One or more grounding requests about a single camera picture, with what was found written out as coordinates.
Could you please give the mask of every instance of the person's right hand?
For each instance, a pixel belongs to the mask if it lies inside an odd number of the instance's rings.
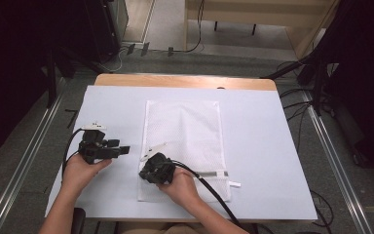
[[[175,169],[171,184],[157,184],[157,186],[184,209],[187,209],[188,205],[195,205],[202,201],[192,175],[184,169]]]

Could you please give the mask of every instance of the floor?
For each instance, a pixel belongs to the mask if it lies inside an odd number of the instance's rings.
[[[255,36],[249,36],[251,25],[230,23],[219,24],[217,32],[213,31],[213,22],[203,22],[202,45],[195,53],[175,54],[168,56],[168,47],[181,49],[180,22],[171,19],[179,15],[182,0],[156,0],[150,23],[145,31],[144,42],[150,42],[150,51],[143,55],[140,50],[132,54],[120,54],[104,65],[115,69],[115,73],[161,73],[161,74],[203,74],[225,75],[232,77],[260,77],[271,74],[282,67],[282,63],[296,60],[295,55],[282,28],[276,26],[258,25]],[[194,30],[191,22],[189,47],[194,46],[198,39],[198,30]],[[43,116],[48,115],[46,96],[42,96],[30,112],[19,123],[0,148],[0,200],[3,192],[8,188],[11,178],[23,157],[30,158],[28,173],[20,183],[19,191],[14,200],[6,206],[10,209],[2,214],[0,233],[36,233],[43,221],[48,196],[51,191],[55,175],[60,165],[66,140],[71,135],[68,125],[73,118],[73,112],[78,110],[82,97],[88,85],[94,83],[96,74],[86,67],[76,64],[77,73],[72,80],[60,83],[60,90],[64,90],[59,100],[51,124],[42,136],[33,157],[25,154],[28,143],[34,138],[34,133]],[[295,76],[300,70],[288,73],[285,78],[276,80],[279,93],[300,88]],[[304,101],[307,95],[303,92],[292,93],[281,99],[282,105],[287,106],[295,102]],[[292,116],[298,106],[286,108],[288,117]],[[342,165],[342,173],[346,174],[349,186],[363,208],[364,217],[371,227],[371,232],[360,230],[355,223],[355,214],[351,207],[352,201],[344,193],[344,186],[338,178],[341,171],[335,170],[329,151],[324,147],[323,138],[319,135],[317,121],[323,123],[326,133],[330,136],[331,148],[337,154]],[[289,121],[295,146],[299,148],[299,158],[313,193],[313,199],[318,208],[329,221],[334,213],[330,225],[333,233],[374,233],[374,168],[358,167],[352,157],[352,151],[347,145],[343,133],[337,122],[330,114],[322,111],[317,117],[312,111]],[[97,223],[86,222],[85,233],[94,233]],[[313,231],[326,233],[326,229],[311,223],[265,223],[274,233],[303,233]],[[111,231],[113,223],[102,222],[100,233]],[[268,233],[260,228],[260,233]]]

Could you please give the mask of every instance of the gray floor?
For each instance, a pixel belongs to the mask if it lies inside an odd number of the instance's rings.
[[[153,38],[150,25],[147,38]],[[286,48],[284,39],[278,44],[280,48]],[[275,51],[272,54],[241,54],[242,50],[236,50],[229,56],[217,54],[215,51],[201,54],[174,54],[168,57],[165,52],[150,51],[146,56],[141,56],[141,51],[135,51],[131,55],[121,54],[122,68],[120,73],[164,73],[164,74],[203,74],[223,75],[232,77],[259,77],[271,74],[284,61],[293,59],[288,52]],[[17,199],[12,205],[0,233],[36,233],[44,220],[44,212],[48,202],[48,196],[55,180],[56,172],[61,163],[63,149],[71,135],[72,129],[67,126],[72,118],[71,112],[65,109],[80,108],[86,87],[94,82],[96,75],[87,68],[77,66],[75,78],[68,82],[66,92],[57,110],[43,143],[40,145],[32,167],[22,184]],[[113,58],[105,66],[116,68],[120,66],[120,59]],[[288,78],[277,80],[279,92],[298,87],[293,73],[286,74]],[[6,143],[0,148],[0,195],[10,181],[19,160],[25,151],[34,131],[46,111],[46,96],[42,96],[14,129]],[[294,93],[282,99],[283,106],[301,101],[302,95]],[[287,109],[285,113],[290,116],[296,108]],[[338,152],[345,170],[354,186],[360,203],[363,205],[366,216],[374,231],[374,169],[362,169],[355,165],[352,152],[343,137],[337,123],[327,113],[321,117],[325,123],[332,142]],[[328,159],[318,137],[311,117],[306,114],[302,122],[300,133],[299,156],[311,189],[323,196],[331,205],[335,213],[331,224],[333,233],[357,233],[347,203],[341,193],[341,189],[330,168]],[[300,117],[289,122],[289,128],[293,134],[295,145],[298,142]],[[330,210],[323,202],[314,196],[314,201],[326,217]],[[96,223],[87,222],[86,233],[94,233]],[[295,223],[267,223],[274,233],[297,233],[303,231],[316,231],[326,233],[326,230],[313,224]],[[104,222],[100,233],[112,230],[113,223]]]

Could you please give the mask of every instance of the forearm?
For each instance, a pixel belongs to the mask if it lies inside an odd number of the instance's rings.
[[[61,189],[39,233],[71,233],[77,197],[77,195]]]
[[[247,233],[234,223],[224,218],[202,200],[187,205],[185,209],[192,216],[198,219],[209,233]]]

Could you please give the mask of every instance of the dark equipment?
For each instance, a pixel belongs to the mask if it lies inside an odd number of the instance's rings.
[[[157,153],[145,163],[139,176],[150,183],[171,183],[175,165],[170,158],[162,153]]]
[[[100,130],[85,130],[78,152],[87,163],[93,164],[95,159],[118,158],[130,152],[129,146],[118,147],[118,139],[105,140],[104,137],[105,133]]]

